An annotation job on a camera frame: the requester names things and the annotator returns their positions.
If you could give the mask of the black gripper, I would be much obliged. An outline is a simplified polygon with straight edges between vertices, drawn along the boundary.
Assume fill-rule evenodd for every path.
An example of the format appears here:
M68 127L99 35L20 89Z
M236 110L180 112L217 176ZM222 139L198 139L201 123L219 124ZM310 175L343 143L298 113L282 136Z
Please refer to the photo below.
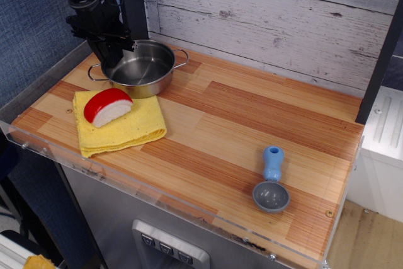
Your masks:
M101 63L114 68L123 58L123 49L133 51L131 31L119 19L119 12L106 8L93 11L77 10L68 16L74 36L86 39L90 49Z

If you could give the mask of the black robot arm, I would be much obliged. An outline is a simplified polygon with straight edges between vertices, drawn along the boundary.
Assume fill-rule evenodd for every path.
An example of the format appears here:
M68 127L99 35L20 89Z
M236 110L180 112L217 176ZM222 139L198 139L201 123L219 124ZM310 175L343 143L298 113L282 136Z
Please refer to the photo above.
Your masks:
M99 61L113 68L123 58L123 51L132 51L131 31L120 20L116 0L68 0L75 11L66 22L75 37L85 39Z

